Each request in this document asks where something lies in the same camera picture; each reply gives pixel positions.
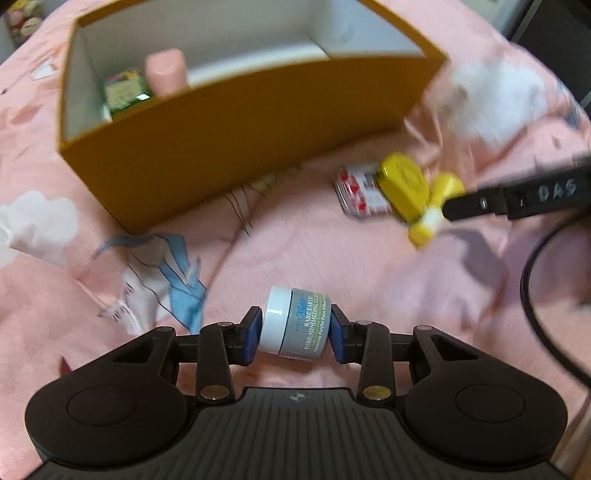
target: black cable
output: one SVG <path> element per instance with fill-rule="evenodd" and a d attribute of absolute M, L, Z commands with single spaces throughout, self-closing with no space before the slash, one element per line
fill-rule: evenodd
<path fill-rule="evenodd" d="M 546 350 L 549 351 L 550 355 L 552 355 L 562 367 L 569 372 L 572 376 L 574 376 L 577 380 L 579 380 L 583 385 L 587 388 L 591 388 L 591 376 L 583 370 L 578 364 L 572 361 L 568 355 L 566 355 L 556 344 L 550 339 L 540 321 L 535 313 L 535 310 L 531 304 L 530 299 L 530 277 L 531 271 L 534 268 L 535 261 L 538 260 L 540 252 L 544 249 L 544 247 L 552 240 L 559 232 L 563 229 L 568 228 L 571 225 L 581 221 L 583 218 L 589 216 L 591 210 L 586 210 L 578 215 L 575 215 L 568 220 L 560 223 L 554 230 L 552 230 L 548 235 L 546 235 L 542 241 L 538 244 L 538 246 L 533 250 L 530 254 L 530 257 L 527 259 L 523 272 L 521 273 L 521 282 L 519 285 L 519 296 L 521 298 L 521 305 L 525 312 L 525 317 L 527 318 L 528 322 L 534 333 L 537 335 L 538 339 L 544 345 Z"/>

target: pink bedsheet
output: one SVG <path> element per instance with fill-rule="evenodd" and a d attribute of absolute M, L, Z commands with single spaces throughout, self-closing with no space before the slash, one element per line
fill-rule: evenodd
<path fill-rule="evenodd" d="M 73 18 L 102 0 L 70 0 L 0 67 L 0 476 L 39 462 L 24 409 L 42 385 L 152 328 L 179 333 L 239 321 L 273 285 L 326 293 L 351 319 L 396 332 L 429 323 L 551 384 L 571 417 L 585 392 L 532 336 L 518 301 L 523 263 L 558 216 L 450 226 L 423 251 L 390 217 L 345 217 L 333 191 L 342 164 L 395 150 L 427 175 L 473 187 L 589 150 L 589 121 L 557 79 L 459 0 L 385 3 L 451 58 L 401 132 L 369 138 L 270 174 L 141 238 L 126 236 L 56 153 L 59 71 Z M 56 74 L 32 80 L 39 66 Z M 544 257 L 533 295 L 553 331 L 587 360 L 589 230 Z M 315 364 L 258 354 L 238 385 L 353 385 L 330 349 Z M 191 390 L 186 369 L 180 385 Z"/>

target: yellow box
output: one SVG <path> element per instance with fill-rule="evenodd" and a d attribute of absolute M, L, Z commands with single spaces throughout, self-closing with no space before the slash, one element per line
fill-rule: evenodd
<path fill-rule="evenodd" d="M 177 95 L 105 114 L 104 78 L 183 51 Z M 77 20 L 60 152 L 127 230 L 398 128 L 446 56 L 373 0 L 119 0 Z"/>

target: pink bottle cap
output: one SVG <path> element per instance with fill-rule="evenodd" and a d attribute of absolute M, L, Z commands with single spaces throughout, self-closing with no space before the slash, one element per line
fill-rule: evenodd
<path fill-rule="evenodd" d="M 151 53 L 146 57 L 145 76 L 157 96 L 171 95 L 187 86 L 187 65 L 177 48 Z"/>

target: metal pin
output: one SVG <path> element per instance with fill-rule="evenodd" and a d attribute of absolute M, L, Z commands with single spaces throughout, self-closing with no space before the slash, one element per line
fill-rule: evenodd
<path fill-rule="evenodd" d="M 370 385 L 365 387 L 361 394 L 368 400 L 381 401 L 392 396 L 392 390 L 383 385 Z"/>
<path fill-rule="evenodd" d="M 200 394 L 207 400 L 222 400 L 230 394 L 230 391 L 223 385 L 208 385 L 201 389 Z"/>

